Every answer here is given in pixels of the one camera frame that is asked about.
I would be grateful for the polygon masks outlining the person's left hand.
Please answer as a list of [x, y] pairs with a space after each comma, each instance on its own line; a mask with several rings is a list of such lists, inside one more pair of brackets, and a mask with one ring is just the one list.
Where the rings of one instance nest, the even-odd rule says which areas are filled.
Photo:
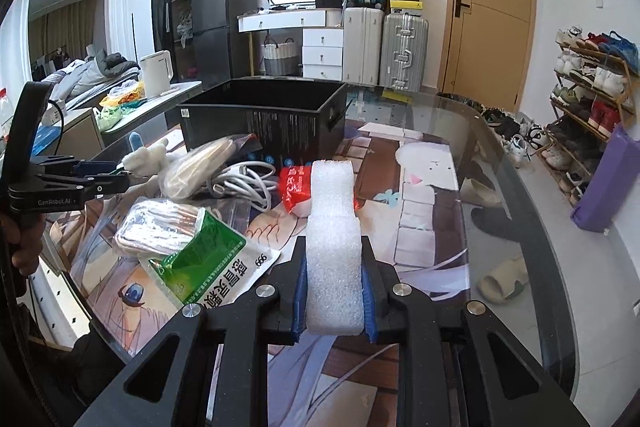
[[21, 230], [12, 219], [1, 216], [1, 228], [6, 236], [6, 241], [16, 247], [16, 251], [12, 254], [12, 265], [20, 271], [23, 277], [34, 274], [39, 265], [46, 219], [43, 215], [39, 215], [30, 228]]

